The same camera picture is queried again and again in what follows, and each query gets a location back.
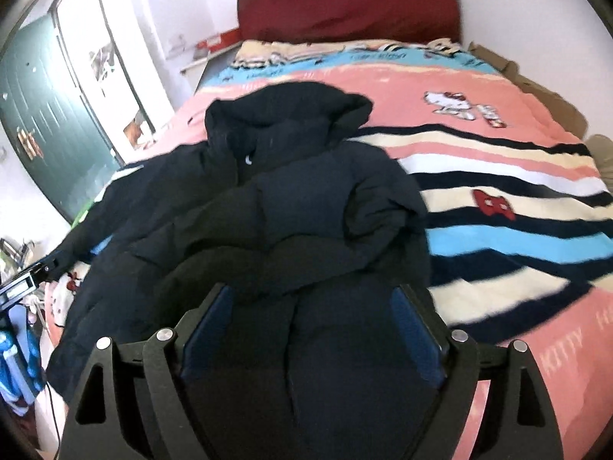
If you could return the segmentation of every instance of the red bow print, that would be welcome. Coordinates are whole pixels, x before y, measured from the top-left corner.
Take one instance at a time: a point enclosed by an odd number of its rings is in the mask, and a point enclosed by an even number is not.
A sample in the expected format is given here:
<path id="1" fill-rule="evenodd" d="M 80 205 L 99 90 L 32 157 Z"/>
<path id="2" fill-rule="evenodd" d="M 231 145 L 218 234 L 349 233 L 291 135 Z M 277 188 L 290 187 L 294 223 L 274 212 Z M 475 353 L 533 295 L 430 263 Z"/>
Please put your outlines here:
<path id="1" fill-rule="evenodd" d="M 511 221 L 515 221 L 515 213 L 511 204 L 504 197 L 492 197 L 483 190 L 473 190 L 474 201 L 486 216 L 503 215 Z"/>

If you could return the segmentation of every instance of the black stripe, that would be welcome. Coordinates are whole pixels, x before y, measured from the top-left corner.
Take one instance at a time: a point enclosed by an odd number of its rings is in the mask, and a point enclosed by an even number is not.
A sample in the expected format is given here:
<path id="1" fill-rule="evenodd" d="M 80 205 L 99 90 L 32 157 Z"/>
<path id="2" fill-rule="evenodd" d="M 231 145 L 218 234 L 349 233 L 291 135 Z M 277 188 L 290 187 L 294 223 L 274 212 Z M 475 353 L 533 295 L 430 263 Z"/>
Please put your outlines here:
<path id="1" fill-rule="evenodd" d="M 441 213 L 428 213 L 428 228 L 446 228 L 457 225 L 489 225 L 512 228 L 526 233 L 538 233 L 558 238 L 588 237 L 604 233 L 613 237 L 613 219 L 604 221 L 584 221 L 575 219 L 562 221 L 558 219 L 530 218 L 516 215 L 511 220 L 503 215 L 485 215 L 478 207 L 461 207 Z"/>
<path id="2" fill-rule="evenodd" d="M 446 173 L 412 173 L 422 190 L 449 189 L 457 187 L 487 186 L 498 188 L 514 196 L 534 197 L 536 199 L 561 199 L 570 197 L 590 207 L 608 206 L 613 197 L 606 191 L 588 197 L 563 194 L 545 185 L 528 183 L 515 176 L 492 175 L 491 173 L 471 173 L 468 171 L 448 171 Z"/>
<path id="3" fill-rule="evenodd" d="M 357 136 L 375 135 L 381 133 L 383 135 L 416 135 L 417 133 L 427 133 L 428 131 L 442 131 L 459 138 L 466 140 L 475 140 L 489 145 L 497 145 L 519 150 L 542 150 L 547 154 L 577 154 L 579 156 L 591 156 L 590 151 L 583 143 L 559 143 L 553 147 L 543 147 L 532 143 L 531 141 L 514 141 L 506 138 L 489 138 L 488 136 L 476 135 L 466 131 L 450 128 L 443 124 L 422 124 L 421 126 L 411 127 L 393 127 L 393 126 L 369 126 L 360 128 Z"/>
<path id="4" fill-rule="evenodd" d="M 484 320 L 453 325 L 471 335 L 477 342 L 498 344 L 522 335 L 546 322 L 586 295 L 591 286 L 571 283 L 557 294 L 534 301 L 525 301 L 510 311 Z"/>
<path id="5" fill-rule="evenodd" d="M 431 285 L 446 285 L 459 278 L 467 282 L 497 278 L 512 273 L 522 267 L 543 271 L 553 276 L 583 283 L 613 271 L 613 260 L 593 259 L 576 264 L 558 264 L 543 259 L 529 258 L 519 255 L 504 255 L 494 250 L 478 251 L 461 256 L 448 258 L 445 256 L 431 257 Z"/>

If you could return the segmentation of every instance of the hello kitty print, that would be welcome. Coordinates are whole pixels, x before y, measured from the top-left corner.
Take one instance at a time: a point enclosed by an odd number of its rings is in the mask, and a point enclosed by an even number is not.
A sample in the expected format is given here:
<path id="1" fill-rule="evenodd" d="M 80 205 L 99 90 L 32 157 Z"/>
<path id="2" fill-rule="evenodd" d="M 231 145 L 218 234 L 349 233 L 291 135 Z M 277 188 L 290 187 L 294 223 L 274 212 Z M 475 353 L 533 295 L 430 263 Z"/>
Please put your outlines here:
<path id="1" fill-rule="evenodd" d="M 483 119 L 493 128 L 508 128 L 508 124 L 496 112 L 496 108 L 491 105 L 477 104 L 473 106 L 463 93 L 437 93 L 427 91 L 424 100 L 431 105 L 438 107 L 433 111 L 434 114 L 447 114 L 455 116 L 465 121 L 474 121 L 477 116 L 472 109 L 475 107 Z"/>

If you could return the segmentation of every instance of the black cable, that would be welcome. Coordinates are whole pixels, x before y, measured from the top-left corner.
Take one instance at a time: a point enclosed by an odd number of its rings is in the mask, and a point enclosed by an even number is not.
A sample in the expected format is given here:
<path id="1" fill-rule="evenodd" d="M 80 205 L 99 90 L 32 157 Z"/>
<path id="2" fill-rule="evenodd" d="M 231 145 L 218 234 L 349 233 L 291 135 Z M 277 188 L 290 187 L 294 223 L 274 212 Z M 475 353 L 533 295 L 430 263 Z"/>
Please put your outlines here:
<path id="1" fill-rule="evenodd" d="M 59 455 L 59 447 L 62 444 L 62 439 L 59 436 L 59 427 L 57 427 L 57 419 L 55 418 L 55 409 L 53 408 L 53 394 L 51 393 L 51 386 L 47 383 L 47 391 L 49 391 L 49 403 L 51 404 L 51 415 L 53 415 L 53 424 L 55 425 L 55 433 L 57 434 L 57 452 L 53 456 L 53 460 L 57 460 Z"/>

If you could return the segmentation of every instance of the bed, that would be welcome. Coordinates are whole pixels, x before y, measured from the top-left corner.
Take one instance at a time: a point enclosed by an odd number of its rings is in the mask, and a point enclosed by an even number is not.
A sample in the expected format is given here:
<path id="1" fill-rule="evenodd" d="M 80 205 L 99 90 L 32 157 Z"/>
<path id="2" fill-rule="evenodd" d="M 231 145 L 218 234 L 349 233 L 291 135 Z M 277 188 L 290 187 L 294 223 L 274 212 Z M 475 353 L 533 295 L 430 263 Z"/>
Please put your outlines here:
<path id="1" fill-rule="evenodd" d="M 238 18 L 244 44 L 232 64 L 203 79 L 143 156 L 203 140 L 214 99 L 275 82 L 367 96 L 359 139 L 422 188 L 439 314 L 480 342 L 525 340 L 565 458 L 596 458 L 613 415 L 613 199 L 586 146 L 455 45 L 457 0 L 238 0 Z M 470 456 L 486 396 L 483 383 L 457 460 Z"/>

